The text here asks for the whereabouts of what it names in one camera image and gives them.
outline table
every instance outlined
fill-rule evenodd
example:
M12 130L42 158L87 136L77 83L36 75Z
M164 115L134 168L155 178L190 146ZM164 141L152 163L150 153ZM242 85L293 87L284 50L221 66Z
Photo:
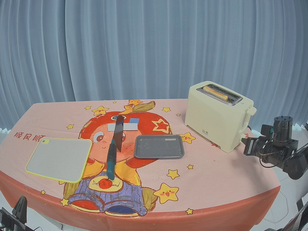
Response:
M279 180L257 157L219 147L184 125L186 99L110 100L34 104L0 146L0 190L13 207L28 206L61 223L97 230L250 230L265 216L280 190ZM124 131L117 154L118 185L91 187L106 175L106 156L116 116L138 118L138 131ZM133 157L140 134L180 134L179 160ZM252 136L249 129L247 136ZM25 171L44 137L91 139L83 179L69 184Z

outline red star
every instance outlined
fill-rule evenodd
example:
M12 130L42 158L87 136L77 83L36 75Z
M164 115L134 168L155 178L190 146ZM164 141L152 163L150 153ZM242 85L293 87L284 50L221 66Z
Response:
M152 121L156 125L153 131L162 131L164 133L169 133L169 124L164 122L163 119L159 119L158 121Z
M211 142L211 146L218 147L218 145L217 145L217 144L215 144L215 143L213 143L213 142Z

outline cartoon girl print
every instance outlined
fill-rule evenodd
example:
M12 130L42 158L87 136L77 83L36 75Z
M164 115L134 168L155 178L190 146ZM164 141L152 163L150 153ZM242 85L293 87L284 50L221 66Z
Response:
M69 200L70 206L87 212L121 217L144 216L155 208L157 201L157 196L153 195L155 190L142 186L136 169L156 159L134 157L138 135L172 134L169 123L163 117L147 112L154 106L154 101L146 104L135 102L125 111L99 114L83 126L79 138L90 139L93 145L81 182L64 185L64 198ZM121 152L117 151L116 178L111 181L106 174L107 153L113 137L113 132L108 131L108 124L115 123L119 114L124 116L124 122L138 118L139 123L137 131L123 133L122 149Z

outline cartoon eye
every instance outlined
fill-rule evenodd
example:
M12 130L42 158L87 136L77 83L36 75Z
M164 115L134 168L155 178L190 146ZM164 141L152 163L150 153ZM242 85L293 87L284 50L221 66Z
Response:
M93 141L94 142L99 142L104 138L104 133L102 131L99 131L97 133L95 133L94 137L93 137Z

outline toaster slot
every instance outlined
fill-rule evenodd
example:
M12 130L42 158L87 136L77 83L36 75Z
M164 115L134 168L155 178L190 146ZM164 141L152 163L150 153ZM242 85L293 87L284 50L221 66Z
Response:
M241 96L214 84L208 84L204 87L198 88L197 90L229 106L234 106L243 99Z

